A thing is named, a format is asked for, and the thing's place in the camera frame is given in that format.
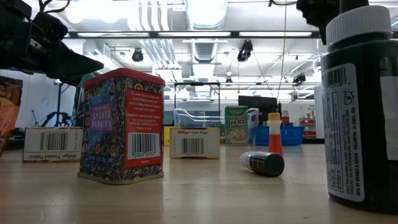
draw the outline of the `cardboard box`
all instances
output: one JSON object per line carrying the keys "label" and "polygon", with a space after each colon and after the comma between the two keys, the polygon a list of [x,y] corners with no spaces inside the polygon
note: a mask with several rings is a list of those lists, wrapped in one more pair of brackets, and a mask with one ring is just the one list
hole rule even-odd
{"label": "cardboard box", "polygon": [[26,128],[24,162],[78,162],[83,128]]}
{"label": "cardboard box", "polygon": [[80,177],[105,184],[163,177],[164,85],[128,68],[84,82]]}
{"label": "cardboard box", "polygon": [[247,106],[227,106],[225,108],[226,144],[249,143]]}
{"label": "cardboard box", "polygon": [[219,128],[171,128],[170,158],[220,158]]}
{"label": "cardboard box", "polygon": [[0,156],[17,122],[22,86],[22,80],[0,76]]}

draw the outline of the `blue basket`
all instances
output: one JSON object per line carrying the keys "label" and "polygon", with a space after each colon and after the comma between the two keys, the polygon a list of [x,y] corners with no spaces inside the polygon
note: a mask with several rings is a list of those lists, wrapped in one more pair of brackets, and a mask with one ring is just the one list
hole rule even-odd
{"label": "blue basket", "polygon": [[[303,142],[305,127],[280,127],[283,146],[298,146]],[[258,127],[256,134],[257,146],[268,146],[269,127]]]}

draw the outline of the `orange bottle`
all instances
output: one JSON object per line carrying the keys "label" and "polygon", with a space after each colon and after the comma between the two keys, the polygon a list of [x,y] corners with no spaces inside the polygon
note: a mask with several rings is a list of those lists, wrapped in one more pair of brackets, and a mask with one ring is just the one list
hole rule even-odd
{"label": "orange bottle", "polygon": [[269,127],[269,152],[278,153],[280,156],[284,156],[284,150],[282,149],[282,137],[280,136],[280,113],[269,113],[268,121]]}

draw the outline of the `yellow cap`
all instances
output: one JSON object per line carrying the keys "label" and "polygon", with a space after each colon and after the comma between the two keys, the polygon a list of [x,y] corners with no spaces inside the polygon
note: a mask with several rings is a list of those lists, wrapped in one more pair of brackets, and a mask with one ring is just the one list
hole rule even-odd
{"label": "yellow cap", "polygon": [[269,121],[280,121],[280,113],[269,113],[268,120]]}

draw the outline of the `table surface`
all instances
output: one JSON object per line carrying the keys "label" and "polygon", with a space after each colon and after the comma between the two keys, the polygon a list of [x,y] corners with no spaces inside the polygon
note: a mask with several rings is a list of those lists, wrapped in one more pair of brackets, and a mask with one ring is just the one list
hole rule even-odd
{"label": "table surface", "polygon": [[77,177],[77,163],[0,157],[0,223],[398,223],[329,199],[323,145],[285,147],[276,178],[243,168],[250,146],[222,146],[220,160],[164,158],[164,178],[105,185]]}

